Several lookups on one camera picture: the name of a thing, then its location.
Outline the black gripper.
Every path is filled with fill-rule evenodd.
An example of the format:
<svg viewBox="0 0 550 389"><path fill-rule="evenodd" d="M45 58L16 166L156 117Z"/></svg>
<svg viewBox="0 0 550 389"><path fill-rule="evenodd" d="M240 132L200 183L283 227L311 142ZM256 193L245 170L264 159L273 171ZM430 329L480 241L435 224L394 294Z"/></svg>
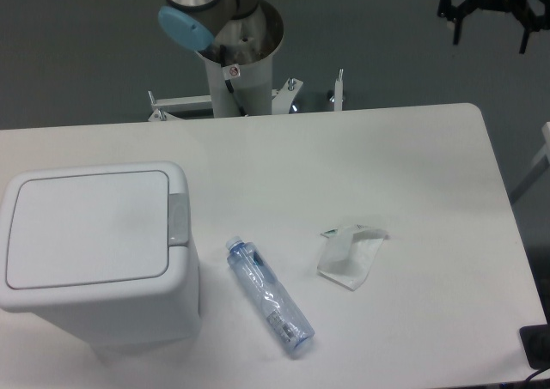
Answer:
<svg viewBox="0 0 550 389"><path fill-rule="evenodd" d="M453 23L453 45L457 46L464 19L476 9L510 10L523 27L519 53L524 54L530 35L549 29L549 0L538 1L544 6L542 15L537 15L531 9L529 0L439 0L437 16Z"/></svg>

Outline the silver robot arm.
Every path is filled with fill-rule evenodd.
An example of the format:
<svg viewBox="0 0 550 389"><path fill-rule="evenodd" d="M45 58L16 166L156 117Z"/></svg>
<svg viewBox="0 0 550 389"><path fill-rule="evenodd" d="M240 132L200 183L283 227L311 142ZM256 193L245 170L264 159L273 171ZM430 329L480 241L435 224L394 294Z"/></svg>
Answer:
<svg viewBox="0 0 550 389"><path fill-rule="evenodd" d="M226 46L218 37L231 21L246 20L261 8L260 0L166 0L158 12L164 33L193 52ZM461 39L462 24L476 10L511 14L523 27L519 52L527 50L532 33L549 29L549 0L439 0L437 16L454 25L453 43Z"/></svg>

